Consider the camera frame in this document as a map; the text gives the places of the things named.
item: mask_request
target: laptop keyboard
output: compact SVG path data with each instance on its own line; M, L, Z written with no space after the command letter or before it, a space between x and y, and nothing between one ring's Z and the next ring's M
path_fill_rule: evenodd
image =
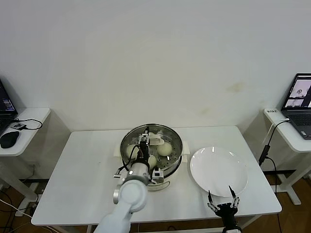
M311 125L311 114L296 114L288 116L297 126Z

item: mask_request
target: computer mouse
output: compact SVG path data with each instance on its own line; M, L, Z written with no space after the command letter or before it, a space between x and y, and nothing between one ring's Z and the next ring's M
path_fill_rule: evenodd
M18 131L5 133L4 135L0 137L0 146L4 149L14 146L18 136L19 136Z

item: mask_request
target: laptop screen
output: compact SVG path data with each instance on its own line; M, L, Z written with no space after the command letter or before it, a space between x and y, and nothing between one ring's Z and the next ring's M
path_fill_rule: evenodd
M15 113L16 110L0 81L0 113Z
M311 74L297 74L283 109L311 109Z

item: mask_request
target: laptop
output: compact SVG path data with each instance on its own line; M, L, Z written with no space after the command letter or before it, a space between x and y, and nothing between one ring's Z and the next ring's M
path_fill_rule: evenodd
M306 140L311 140L311 73L296 74L282 107L284 116Z
M6 130L16 116L16 108L13 106L0 80L0 134Z

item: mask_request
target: metal pot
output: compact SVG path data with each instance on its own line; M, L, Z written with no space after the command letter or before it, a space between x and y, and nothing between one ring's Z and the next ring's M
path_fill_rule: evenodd
M183 144L180 136L174 130L167 126L158 124L146 124L132 129L121 142L122 159L125 163L128 162L129 158L126 155L127 147L132 144L138 144L138 137L144 132L146 127L149 127L149 132L159 134L164 142L168 142L172 145L172 153L167 157L158 155L156 150L157 146L149 147L149 156L153 155L154 157L156 157L156 166L163 170L164 178L169 177L177 170L181 163Z

